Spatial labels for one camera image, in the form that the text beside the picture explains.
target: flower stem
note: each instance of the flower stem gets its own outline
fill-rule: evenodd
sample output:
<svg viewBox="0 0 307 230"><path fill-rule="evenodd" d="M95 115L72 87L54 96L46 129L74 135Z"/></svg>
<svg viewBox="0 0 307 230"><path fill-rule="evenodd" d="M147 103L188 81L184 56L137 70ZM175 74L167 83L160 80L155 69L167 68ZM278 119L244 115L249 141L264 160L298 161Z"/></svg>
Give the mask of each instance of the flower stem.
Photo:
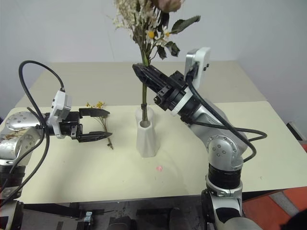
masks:
<svg viewBox="0 0 307 230"><path fill-rule="evenodd" d="M146 52L144 52L141 48L141 55L142 55L142 62L143 65L149 66L150 64L150 59L149 57L146 56ZM147 116L147 86L143 83L142 84L142 104L141 104L141 109L142 109L142 121L148 121L148 116Z"/></svg>
<svg viewBox="0 0 307 230"><path fill-rule="evenodd" d="M99 118L95 117L95 120L98 121L101 126L104 128L104 131L107 132L107 127L106 127L106 119L107 117L105 116L100 116ZM114 149L113 145L112 145L112 142L111 142L111 139L110 138L107 138L107 141L108 141L108 146L111 148L111 149Z"/></svg>

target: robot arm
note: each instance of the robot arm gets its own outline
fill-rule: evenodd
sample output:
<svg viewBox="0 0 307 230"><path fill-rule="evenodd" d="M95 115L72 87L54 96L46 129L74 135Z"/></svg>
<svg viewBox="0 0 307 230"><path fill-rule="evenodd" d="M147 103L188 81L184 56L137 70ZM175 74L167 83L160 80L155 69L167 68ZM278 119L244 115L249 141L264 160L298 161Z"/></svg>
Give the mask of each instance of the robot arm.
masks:
<svg viewBox="0 0 307 230"><path fill-rule="evenodd" d="M41 114L41 118L28 108L31 112L18 112L11 115L5 121L5 127L0 132L0 229L20 229L22 222L23 203L15 199L21 196L22 187L39 168L34 171L23 182L25 168L28 164L32 151L43 141L45 134L49 136L65 138L70 136L79 142L96 141L109 137L112 133L90 132L83 134L83 126L80 119L83 116L99 117L109 114L108 111L96 108L81 108L78 112L70 112L71 99L65 93L63 82L59 76L49 67L35 61L25 61L20 65L19 75L22 84L22 68L27 63L38 64L52 72L60 81L61 89L52 100L50 113Z"/></svg>
<svg viewBox="0 0 307 230"><path fill-rule="evenodd" d="M242 154L247 145L227 128L220 128L224 127L220 119L210 111L228 121L225 114L208 100L210 109L203 106L187 84L187 76L192 74L193 86L199 87L209 67L209 53L209 48L188 53L186 78L178 71L167 77L154 66L134 64L132 67L141 82L157 93L154 102L165 111L169 109L172 115L178 114L208 151L207 189L201 195L205 220L213 223L217 230L260 230L253 221L242 217L240 176L244 162Z"/></svg>

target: yellow flower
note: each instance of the yellow flower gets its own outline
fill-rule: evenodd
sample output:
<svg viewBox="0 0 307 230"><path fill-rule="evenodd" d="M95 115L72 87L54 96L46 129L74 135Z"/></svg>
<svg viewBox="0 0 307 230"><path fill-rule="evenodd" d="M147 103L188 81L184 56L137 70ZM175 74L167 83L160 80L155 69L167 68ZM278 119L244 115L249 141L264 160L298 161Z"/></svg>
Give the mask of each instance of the yellow flower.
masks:
<svg viewBox="0 0 307 230"><path fill-rule="evenodd" d="M148 36L150 39L154 39L154 31L148 31Z"/></svg>
<svg viewBox="0 0 307 230"><path fill-rule="evenodd" d="M86 107L96 108L96 109L102 109L105 103L98 101L96 105L90 105L89 103L86 103Z"/></svg>

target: flower sprig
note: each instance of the flower sprig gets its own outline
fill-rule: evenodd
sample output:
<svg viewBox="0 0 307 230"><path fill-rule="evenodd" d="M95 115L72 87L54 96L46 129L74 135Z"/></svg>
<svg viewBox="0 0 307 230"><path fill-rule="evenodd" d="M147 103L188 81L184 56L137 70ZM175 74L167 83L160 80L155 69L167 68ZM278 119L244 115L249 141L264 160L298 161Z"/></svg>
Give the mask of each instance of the flower sprig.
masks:
<svg viewBox="0 0 307 230"><path fill-rule="evenodd" d="M200 16L187 20L180 19L169 30L169 13L162 12L150 0L114 0L114 2L118 13L113 22L117 28L126 28L132 32L131 37L140 48L144 65L149 65L156 53L161 59L166 58L165 48L172 56L178 57L180 49L170 41L171 35L180 33L200 20ZM155 47L156 53L150 57Z"/></svg>
<svg viewBox="0 0 307 230"><path fill-rule="evenodd" d="M96 105L90 105L89 103L86 103L86 107L90 107L90 108L95 108L95 109L102 109L104 107L105 103L104 102L101 102L101 101L98 101L98 103ZM107 126L106 126L106 119L107 119L108 115L106 116L100 116L100 117L94 117L96 121L99 122L99 124L102 125L102 127L104 128L104 131L107 132ZM113 145L112 145L112 142L111 142L111 139L110 138L107 138L107 141L108 141L108 146L111 148L111 149L114 149Z"/></svg>

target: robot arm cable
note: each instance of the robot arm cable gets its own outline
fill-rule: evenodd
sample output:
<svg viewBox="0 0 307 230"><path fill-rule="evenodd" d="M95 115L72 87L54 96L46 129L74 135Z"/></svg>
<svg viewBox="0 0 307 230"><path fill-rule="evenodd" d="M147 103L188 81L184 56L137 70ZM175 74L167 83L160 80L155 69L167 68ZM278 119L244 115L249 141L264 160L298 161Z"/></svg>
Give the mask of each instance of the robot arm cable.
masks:
<svg viewBox="0 0 307 230"><path fill-rule="evenodd" d="M228 129L225 126L221 126L221 125L214 125L214 124L209 124L209 123L204 123L204 122L197 122L197 121L191 121L189 122L189 124L191 125L199 125L199 126L207 126L207 127L211 127L211 128L220 128L220 129ZM248 139L249 142L255 141L255 140L261 140L261 139L265 139L268 135L264 132L261 132L259 130L255 130L255 129L249 129L249 128L236 128L234 127L234 129L238 132L246 132L246 133L255 133L260 135L259 137L255 137L255 138L251 138Z"/></svg>
<svg viewBox="0 0 307 230"><path fill-rule="evenodd" d="M10 199L33 177L33 175L37 172L37 170L39 169L39 167L42 165L43 161L45 160L46 156L47 156L47 152L48 152L48 149L49 149L49 144L50 144L50 135L49 135L49 130L48 130L48 127L47 127L47 124L46 124L46 121L41 113L41 111L39 110L37 104L35 103L33 97L31 96L25 82L24 82L24 75L23 75L23 68L26 64L28 63L32 63L32 64L36 64L36 65L39 65L39 66L42 66L44 67L45 69L49 70L60 82L60 85L61 85L61 91L62 92L65 92L65 88L64 88L64 84L63 84L63 81L61 80L61 78L52 70L50 69L48 66L42 64L42 63L39 63L37 61L31 61L31 60L28 60L28 61L24 61L20 64L19 66L19 79L20 79L20 82L21 82L21 85L24 89L24 92L25 94L27 95L28 99L30 100L32 106L35 108L36 110L36 113L29 109L29 111L34 114L35 117L38 118L41 126L42 126L42 136L41 136L41 139L40 141L38 142L38 144L36 144L32 149L30 149L26 154L24 154L24 157L29 154L31 151L33 151L34 149L36 149L42 142L43 142L43 139L44 139L44 135L46 135L46 146L45 146L45 150L44 150L44 153L40 159L40 161L38 162L37 166L34 168L34 170L31 172L31 174L14 190L13 193L11 193L10 196L8 196L7 198L5 198L1 204L0 204L0 207L2 207L4 204L6 204L8 201L10 201ZM17 163L20 162L23 158L20 158L19 161L16 162L16 164L14 165L16 167Z"/></svg>
<svg viewBox="0 0 307 230"><path fill-rule="evenodd" d="M247 146L249 146L252 150L252 154L248 157L246 157L243 161L247 162L250 159L252 159L256 153L257 150L256 148L253 146L253 144L250 142L250 140L244 138L239 132L238 130L236 130L231 124L229 124L222 116L220 116L201 96L200 94L197 92L197 90L195 89L195 87L193 86L193 79L194 76L196 75L198 71L198 63L195 63L191 69L189 70L189 72L186 75L186 82L188 84L189 89L191 90L191 92L193 93L193 95L195 96L195 98L210 112L212 113L212 115L214 115L223 125L223 129L228 129L230 130L234 135L236 135L242 142L244 142Z"/></svg>

